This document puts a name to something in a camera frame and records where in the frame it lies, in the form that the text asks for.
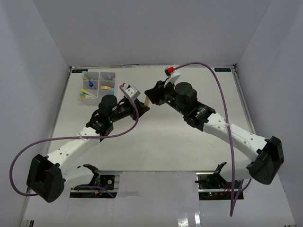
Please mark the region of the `white marker orange cap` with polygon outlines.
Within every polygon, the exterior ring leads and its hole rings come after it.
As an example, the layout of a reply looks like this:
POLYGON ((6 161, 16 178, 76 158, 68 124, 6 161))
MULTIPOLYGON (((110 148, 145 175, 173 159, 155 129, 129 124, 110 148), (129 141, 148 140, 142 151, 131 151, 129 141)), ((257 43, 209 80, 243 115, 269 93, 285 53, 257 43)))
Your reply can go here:
POLYGON ((80 93, 80 97, 81 98, 87 98, 87 99, 96 99, 95 97, 92 97, 92 96, 84 94, 84 93, 80 93))

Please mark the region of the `yellow highlighter body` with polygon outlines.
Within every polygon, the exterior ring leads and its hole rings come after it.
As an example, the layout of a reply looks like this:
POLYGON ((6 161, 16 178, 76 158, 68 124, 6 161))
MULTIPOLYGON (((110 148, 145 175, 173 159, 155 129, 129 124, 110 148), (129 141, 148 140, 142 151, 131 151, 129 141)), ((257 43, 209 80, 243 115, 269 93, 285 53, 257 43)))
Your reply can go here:
POLYGON ((144 105, 145 106, 149 106, 150 100, 148 98, 148 96, 145 97, 145 101, 144 101, 144 105))

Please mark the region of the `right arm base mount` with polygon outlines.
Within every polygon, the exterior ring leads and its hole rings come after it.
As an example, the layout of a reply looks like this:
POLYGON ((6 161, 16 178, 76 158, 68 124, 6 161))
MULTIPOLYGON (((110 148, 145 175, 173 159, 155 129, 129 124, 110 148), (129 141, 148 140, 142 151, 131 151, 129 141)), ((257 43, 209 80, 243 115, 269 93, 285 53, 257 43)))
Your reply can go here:
POLYGON ((221 175, 221 170, 227 164, 218 164, 214 172, 196 173, 195 183, 198 187, 200 201, 226 201, 232 197, 232 183, 226 181, 221 175))

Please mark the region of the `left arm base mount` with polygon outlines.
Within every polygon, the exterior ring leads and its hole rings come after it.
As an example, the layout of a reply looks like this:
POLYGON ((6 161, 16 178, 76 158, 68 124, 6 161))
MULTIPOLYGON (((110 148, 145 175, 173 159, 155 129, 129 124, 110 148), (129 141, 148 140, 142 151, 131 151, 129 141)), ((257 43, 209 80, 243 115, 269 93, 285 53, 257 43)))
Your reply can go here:
POLYGON ((71 197, 75 198, 109 198, 117 195, 118 175, 102 172, 91 164, 77 167, 77 173, 71 177, 71 197))

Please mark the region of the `thin yellow highlighter pen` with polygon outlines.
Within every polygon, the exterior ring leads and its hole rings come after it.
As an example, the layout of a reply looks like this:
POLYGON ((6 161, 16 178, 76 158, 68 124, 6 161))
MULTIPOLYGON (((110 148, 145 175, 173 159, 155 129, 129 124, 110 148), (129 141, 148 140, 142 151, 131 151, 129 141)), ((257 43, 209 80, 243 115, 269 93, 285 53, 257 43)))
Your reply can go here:
POLYGON ((82 79, 83 80, 91 80, 91 78, 86 74, 86 72, 82 73, 82 79))

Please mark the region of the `blue cap spray bottle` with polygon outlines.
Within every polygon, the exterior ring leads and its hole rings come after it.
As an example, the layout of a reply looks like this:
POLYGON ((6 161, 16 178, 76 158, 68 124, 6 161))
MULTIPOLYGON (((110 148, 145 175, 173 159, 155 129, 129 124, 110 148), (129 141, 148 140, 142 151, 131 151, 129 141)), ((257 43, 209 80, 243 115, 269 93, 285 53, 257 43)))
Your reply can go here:
POLYGON ((90 89, 96 89, 96 87, 95 87, 94 83, 92 82, 92 80, 89 80, 88 84, 89 84, 90 89))

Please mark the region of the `white marker yellow cap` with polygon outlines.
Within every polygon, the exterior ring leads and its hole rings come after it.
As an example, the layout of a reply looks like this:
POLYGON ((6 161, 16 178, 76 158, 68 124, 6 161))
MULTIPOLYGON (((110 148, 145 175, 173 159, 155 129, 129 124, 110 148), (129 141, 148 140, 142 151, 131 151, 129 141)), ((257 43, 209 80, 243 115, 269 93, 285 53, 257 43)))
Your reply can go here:
POLYGON ((96 96, 94 94, 92 94, 91 92, 89 92, 89 91, 87 91, 85 89, 81 89, 81 92, 84 93, 84 94, 86 94, 86 95, 88 95, 88 96, 92 96, 92 97, 96 98, 96 96))

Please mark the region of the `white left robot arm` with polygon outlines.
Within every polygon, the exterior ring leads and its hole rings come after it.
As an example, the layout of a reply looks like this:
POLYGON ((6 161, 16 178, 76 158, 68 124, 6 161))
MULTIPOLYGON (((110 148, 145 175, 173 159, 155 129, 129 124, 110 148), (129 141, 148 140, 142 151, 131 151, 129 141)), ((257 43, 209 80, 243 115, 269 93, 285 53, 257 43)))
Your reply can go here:
POLYGON ((46 156, 36 155, 30 165, 27 186, 46 202, 55 201, 69 181, 68 168, 90 148, 99 144, 114 129, 113 123, 130 116, 134 121, 149 111, 138 99, 130 102, 126 97, 118 101, 114 95, 101 99, 79 135, 46 156))

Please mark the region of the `yellow masking tape roll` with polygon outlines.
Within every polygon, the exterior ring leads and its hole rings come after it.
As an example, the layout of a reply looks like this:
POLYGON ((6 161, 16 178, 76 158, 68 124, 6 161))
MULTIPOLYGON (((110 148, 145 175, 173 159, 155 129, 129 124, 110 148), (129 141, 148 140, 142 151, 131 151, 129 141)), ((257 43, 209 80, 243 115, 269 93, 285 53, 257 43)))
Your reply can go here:
POLYGON ((102 89, 102 90, 111 90, 112 87, 109 87, 109 86, 100 86, 99 89, 102 89))

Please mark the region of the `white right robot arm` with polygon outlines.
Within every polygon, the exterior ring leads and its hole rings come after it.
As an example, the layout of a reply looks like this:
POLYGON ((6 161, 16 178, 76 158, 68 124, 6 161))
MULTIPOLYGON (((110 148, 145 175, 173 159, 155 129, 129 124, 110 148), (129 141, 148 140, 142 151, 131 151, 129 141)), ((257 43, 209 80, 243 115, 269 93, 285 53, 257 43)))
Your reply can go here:
POLYGON ((279 138, 267 139, 228 124, 214 109, 198 101, 197 91, 187 82, 173 85, 158 81, 145 94, 154 105, 168 104, 183 115, 189 126, 220 138, 247 157, 231 167, 225 162, 218 165, 213 173, 218 188, 226 188, 232 180, 242 179, 254 179, 265 185, 272 183, 284 162, 279 138))

